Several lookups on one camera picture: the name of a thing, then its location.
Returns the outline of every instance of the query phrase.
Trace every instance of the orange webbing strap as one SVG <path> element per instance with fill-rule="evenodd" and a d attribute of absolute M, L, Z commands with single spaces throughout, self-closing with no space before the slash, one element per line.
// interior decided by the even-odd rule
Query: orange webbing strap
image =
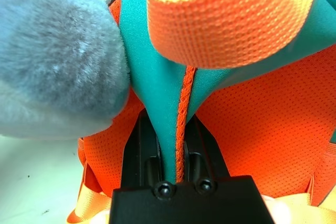
<path fill-rule="evenodd" d="M 232 68 L 290 43 L 313 0 L 147 0 L 153 46 L 169 60 Z"/>
<path fill-rule="evenodd" d="M 324 199 L 320 207 L 336 211 L 336 185 L 328 194 L 327 198 Z"/>
<path fill-rule="evenodd" d="M 336 184 L 336 144 L 329 143 L 314 172 L 312 205 L 318 206 Z"/>
<path fill-rule="evenodd" d="M 69 215 L 67 224 L 89 224 L 96 214 L 110 208 L 111 198 L 102 193 L 93 171 L 85 162 L 77 205 Z"/>

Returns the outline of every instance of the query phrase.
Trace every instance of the orange stitched seam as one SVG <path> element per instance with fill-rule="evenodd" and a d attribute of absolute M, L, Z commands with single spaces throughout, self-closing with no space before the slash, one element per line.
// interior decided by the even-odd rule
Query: orange stitched seam
<path fill-rule="evenodd" d="M 196 68 L 187 66 L 182 84 L 179 110 L 176 122 L 176 182 L 183 181 L 184 176 L 184 129 L 188 112 L 190 94 Z"/>

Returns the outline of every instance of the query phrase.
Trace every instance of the teal neoprene fabric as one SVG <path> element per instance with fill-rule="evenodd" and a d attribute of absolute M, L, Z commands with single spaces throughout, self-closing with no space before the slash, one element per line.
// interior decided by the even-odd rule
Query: teal neoprene fabric
<path fill-rule="evenodd" d="M 158 135 L 165 179 L 175 182 L 177 110 L 185 66 L 163 58 L 149 39 L 146 0 L 121 0 L 120 30 L 131 83 Z"/>
<path fill-rule="evenodd" d="M 336 131 L 334 132 L 333 136 L 331 137 L 330 142 L 336 144 Z"/>
<path fill-rule="evenodd" d="M 217 88 L 228 87 L 327 48 L 336 42 L 336 0 L 314 0 L 300 34 L 275 55 L 253 65 L 197 71 L 188 118 Z M 175 182 L 176 119 L 185 66 L 166 60 L 148 34 L 146 0 L 122 0 L 120 29 L 131 69 L 132 86 L 144 103 L 159 138 L 165 179 Z"/>

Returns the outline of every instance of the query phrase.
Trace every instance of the gray plush fabric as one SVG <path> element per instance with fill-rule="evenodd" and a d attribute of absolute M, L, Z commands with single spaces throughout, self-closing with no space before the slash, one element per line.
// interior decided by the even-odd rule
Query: gray plush fabric
<path fill-rule="evenodd" d="M 106 124 L 124 106 L 130 86 L 122 38 L 107 5 L 0 0 L 0 83 L 11 90 L 11 99 Z M 11 112 L 4 90 L 0 134 L 1 125 L 24 114 Z"/>

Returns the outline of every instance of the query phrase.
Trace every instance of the white surface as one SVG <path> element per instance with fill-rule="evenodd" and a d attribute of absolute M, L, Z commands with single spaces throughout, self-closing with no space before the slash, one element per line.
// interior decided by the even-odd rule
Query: white surface
<path fill-rule="evenodd" d="M 0 223 L 64 224 L 76 205 L 81 173 L 77 140 L 0 136 Z"/>

